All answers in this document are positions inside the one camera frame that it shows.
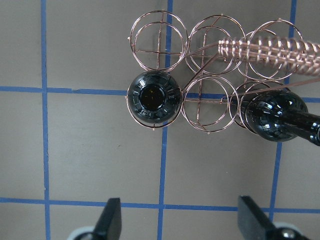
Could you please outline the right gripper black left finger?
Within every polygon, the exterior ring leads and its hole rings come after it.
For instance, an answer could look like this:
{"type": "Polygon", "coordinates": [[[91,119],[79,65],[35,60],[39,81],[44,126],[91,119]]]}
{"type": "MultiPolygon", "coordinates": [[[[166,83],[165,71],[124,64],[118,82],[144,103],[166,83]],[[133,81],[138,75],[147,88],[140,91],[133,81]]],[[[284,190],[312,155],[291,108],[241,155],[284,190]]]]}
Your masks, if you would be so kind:
{"type": "Polygon", "coordinates": [[[93,230],[94,240],[119,240],[122,231],[120,198],[110,198],[93,230]]]}

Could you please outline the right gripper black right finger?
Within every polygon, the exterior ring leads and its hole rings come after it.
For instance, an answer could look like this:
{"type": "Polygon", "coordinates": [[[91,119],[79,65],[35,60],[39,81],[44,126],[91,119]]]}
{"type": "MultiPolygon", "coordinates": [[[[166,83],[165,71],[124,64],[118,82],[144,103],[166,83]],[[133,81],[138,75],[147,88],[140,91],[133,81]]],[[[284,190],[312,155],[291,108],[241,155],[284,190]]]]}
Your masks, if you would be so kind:
{"type": "Polygon", "coordinates": [[[238,228],[245,240],[281,240],[281,232],[248,195],[238,197],[238,228]]]}

